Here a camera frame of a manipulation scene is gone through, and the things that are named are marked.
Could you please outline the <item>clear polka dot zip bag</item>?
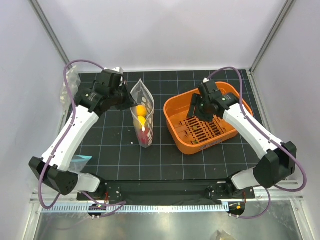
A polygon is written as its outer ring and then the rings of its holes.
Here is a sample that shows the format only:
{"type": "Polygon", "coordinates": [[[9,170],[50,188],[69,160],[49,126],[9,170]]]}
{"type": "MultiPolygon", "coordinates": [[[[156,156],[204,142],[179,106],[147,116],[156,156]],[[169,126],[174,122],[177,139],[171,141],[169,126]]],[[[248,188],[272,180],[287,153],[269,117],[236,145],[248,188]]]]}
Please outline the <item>clear polka dot zip bag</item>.
{"type": "Polygon", "coordinates": [[[135,133],[139,145],[148,148],[153,144],[154,139],[155,101],[141,78],[133,86],[130,93],[137,103],[137,106],[130,109],[135,133]]]}

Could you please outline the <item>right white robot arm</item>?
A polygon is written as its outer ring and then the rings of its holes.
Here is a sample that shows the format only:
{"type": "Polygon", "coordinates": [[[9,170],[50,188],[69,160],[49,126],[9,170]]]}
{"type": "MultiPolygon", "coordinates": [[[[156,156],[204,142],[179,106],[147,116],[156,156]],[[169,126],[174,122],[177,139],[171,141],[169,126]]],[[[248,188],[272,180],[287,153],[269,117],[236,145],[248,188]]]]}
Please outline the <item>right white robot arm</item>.
{"type": "Polygon", "coordinates": [[[223,94],[215,82],[204,79],[197,88],[199,92],[191,97],[187,117],[203,122],[219,117],[244,137],[259,158],[255,167],[229,177],[225,192],[230,198],[237,198],[244,189],[254,186],[269,189],[295,172],[297,148],[292,142],[285,143],[272,135],[251,116],[238,96],[223,94]]]}

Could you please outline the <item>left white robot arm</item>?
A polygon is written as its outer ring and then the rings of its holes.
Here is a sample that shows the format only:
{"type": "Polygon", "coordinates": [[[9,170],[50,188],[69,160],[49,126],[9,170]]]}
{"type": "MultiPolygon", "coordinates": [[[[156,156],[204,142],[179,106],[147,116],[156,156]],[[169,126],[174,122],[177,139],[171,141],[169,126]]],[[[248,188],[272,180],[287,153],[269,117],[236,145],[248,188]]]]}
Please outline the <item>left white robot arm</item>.
{"type": "Polygon", "coordinates": [[[94,200],[104,198],[103,180],[80,170],[71,171],[70,163],[86,134],[105,112],[112,107],[123,111],[136,105],[123,70],[120,67],[104,69],[91,88],[79,91],[75,112],[49,149],[41,157],[31,158],[29,167],[38,181],[64,196],[77,191],[88,192],[94,200]]]}

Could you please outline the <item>red toy strawberry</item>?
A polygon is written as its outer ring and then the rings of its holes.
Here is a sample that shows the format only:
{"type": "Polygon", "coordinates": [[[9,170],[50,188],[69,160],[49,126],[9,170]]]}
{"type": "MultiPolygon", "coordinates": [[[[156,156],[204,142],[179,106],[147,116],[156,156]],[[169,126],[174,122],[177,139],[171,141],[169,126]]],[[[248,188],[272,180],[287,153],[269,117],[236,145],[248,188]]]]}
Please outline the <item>red toy strawberry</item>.
{"type": "Polygon", "coordinates": [[[137,138],[140,144],[142,145],[147,145],[149,143],[149,137],[148,137],[149,132],[148,131],[139,131],[137,138]]]}

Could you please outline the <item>yellow toy fruit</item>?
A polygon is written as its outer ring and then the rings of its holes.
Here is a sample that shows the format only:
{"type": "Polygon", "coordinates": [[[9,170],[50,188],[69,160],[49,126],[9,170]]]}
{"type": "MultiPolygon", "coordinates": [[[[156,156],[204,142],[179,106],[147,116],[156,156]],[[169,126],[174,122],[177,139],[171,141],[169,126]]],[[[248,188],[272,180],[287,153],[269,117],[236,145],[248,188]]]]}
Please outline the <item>yellow toy fruit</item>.
{"type": "Polygon", "coordinates": [[[136,107],[136,115],[145,117],[148,114],[147,108],[144,105],[138,105],[136,107]]]}
{"type": "Polygon", "coordinates": [[[146,120],[146,118],[144,116],[138,116],[137,119],[138,119],[137,120],[138,124],[140,126],[142,126],[142,127],[145,126],[147,120],[146,120]]]}

